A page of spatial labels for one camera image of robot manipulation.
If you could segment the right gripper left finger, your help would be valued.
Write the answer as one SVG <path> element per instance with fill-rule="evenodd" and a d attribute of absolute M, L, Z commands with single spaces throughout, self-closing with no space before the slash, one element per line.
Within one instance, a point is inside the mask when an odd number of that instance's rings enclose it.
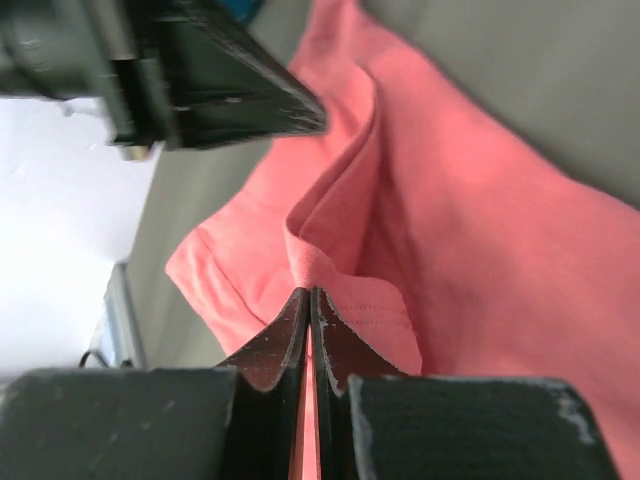
<path fill-rule="evenodd" d="M 306 292 L 213 368 L 46 369 L 1 396 L 5 479 L 298 479 Z"/>

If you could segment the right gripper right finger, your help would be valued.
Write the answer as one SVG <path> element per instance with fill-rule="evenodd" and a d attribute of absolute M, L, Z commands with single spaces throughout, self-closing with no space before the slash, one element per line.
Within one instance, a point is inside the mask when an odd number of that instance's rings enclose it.
<path fill-rule="evenodd" d="M 583 398 L 536 377 L 411 376 L 310 295 L 324 479 L 615 479 Z"/>

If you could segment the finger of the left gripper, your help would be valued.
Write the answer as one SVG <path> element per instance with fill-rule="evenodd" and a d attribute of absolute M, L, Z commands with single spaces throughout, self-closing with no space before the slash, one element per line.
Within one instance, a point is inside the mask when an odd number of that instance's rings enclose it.
<path fill-rule="evenodd" d="M 319 134 L 320 100 L 216 1 L 153 1 L 153 38 L 175 149 Z"/>

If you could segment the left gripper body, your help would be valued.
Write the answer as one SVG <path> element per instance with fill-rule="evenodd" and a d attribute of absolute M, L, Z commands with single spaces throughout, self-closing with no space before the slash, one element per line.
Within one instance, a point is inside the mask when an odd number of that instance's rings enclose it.
<path fill-rule="evenodd" d="M 100 100 L 112 144 L 146 160 L 175 143 L 169 87 L 146 1 L 4 1 L 1 95 Z"/>

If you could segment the salmon pink t-shirt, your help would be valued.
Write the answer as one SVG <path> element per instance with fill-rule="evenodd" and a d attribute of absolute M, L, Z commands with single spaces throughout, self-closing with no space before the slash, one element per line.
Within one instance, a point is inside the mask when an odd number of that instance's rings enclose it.
<path fill-rule="evenodd" d="M 319 286 L 410 374 L 553 376 L 639 475 L 639 215 L 561 174 L 355 1 L 291 65 L 329 113 L 282 138 L 166 271 L 232 353 Z"/>

